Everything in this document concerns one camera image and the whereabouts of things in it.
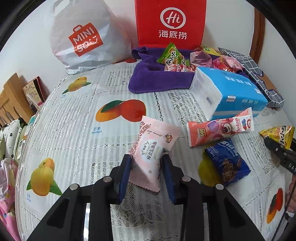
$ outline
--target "black and white grid pattern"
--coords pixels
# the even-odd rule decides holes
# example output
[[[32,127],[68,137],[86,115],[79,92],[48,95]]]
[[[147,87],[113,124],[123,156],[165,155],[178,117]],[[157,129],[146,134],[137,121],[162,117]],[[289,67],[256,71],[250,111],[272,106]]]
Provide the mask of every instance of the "black and white grid pattern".
[[[258,75],[263,76],[264,73],[250,56],[245,56],[238,52],[234,52],[223,48],[219,48],[219,50],[224,55],[234,57],[242,64],[242,66],[245,67],[245,72],[249,76],[250,80],[257,85],[260,91],[267,98],[268,107],[282,107],[284,105],[285,101],[283,100],[283,97],[275,90],[268,90],[265,86],[264,81],[258,77]]]

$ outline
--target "blue tissue package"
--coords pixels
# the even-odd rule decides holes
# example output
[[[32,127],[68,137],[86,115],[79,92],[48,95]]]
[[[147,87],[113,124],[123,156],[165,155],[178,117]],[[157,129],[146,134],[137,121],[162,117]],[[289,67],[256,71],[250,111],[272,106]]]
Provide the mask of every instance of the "blue tissue package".
[[[205,151],[222,175],[225,186],[237,182],[251,172],[246,162],[237,153],[231,139],[210,146]]]
[[[193,84],[196,99],[208,121],[233,117],[252,107],[253,117],[267,105],[267,99],[248,78],[220,69],[198,67]]]

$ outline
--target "purple towel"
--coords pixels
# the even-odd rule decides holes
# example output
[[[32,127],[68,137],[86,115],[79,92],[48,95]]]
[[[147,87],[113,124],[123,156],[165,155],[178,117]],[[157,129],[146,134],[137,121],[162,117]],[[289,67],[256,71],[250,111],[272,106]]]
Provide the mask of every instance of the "purple towel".
[[[142,59],[133,71],[128,89],[135,94],[161,92],[174,89],[189,89],[194,73],[164,71],[157,63],[164,48],[141,47],[132,50],[133,58]],[[190,50],[179,50],[185,59],[190,59]]]

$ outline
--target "white circle logo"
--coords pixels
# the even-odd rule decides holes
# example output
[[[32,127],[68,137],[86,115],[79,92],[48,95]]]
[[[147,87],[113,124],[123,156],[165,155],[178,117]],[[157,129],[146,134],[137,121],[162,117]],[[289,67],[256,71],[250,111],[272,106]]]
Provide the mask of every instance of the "white circle logo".
[[[165,15],[165,13],[167,11],[169,11],[169,16],[164,19],[164,15]],[[168,28],[172,28],[172,29],[182,28],[186,23],[185,14],[180,9],[178,9],[176,7],[168,7],[166,9],[164,9],[160,14],[160,20],[161,20],[161,22],[163,23],[164,26],[166,26]],[[177,26],[177,27],[174,27],[174,26],[170,25],[172,23],[174,23],[174,24],[181,23],[181,24],[179,26]]]

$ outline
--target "white wall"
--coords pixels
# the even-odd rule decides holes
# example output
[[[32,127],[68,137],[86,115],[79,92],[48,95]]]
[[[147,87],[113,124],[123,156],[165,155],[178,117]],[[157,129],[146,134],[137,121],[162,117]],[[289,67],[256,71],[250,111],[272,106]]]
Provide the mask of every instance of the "white wall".
[[[296,125],[296,59],[268,20],[259,66],[284,98],[283,110],[291,123]]]
[[[105,0],[137,45],[134,0]],[[0,52],[0,91],[15,72],[26,81],[40,76],[48,92],[65,75],[63,64],[52,54],[48,24],[50,5],[46,0],[14,31]],[[248,54],[254,26],[254,8],[245,0],[207,0],[203,44]]]

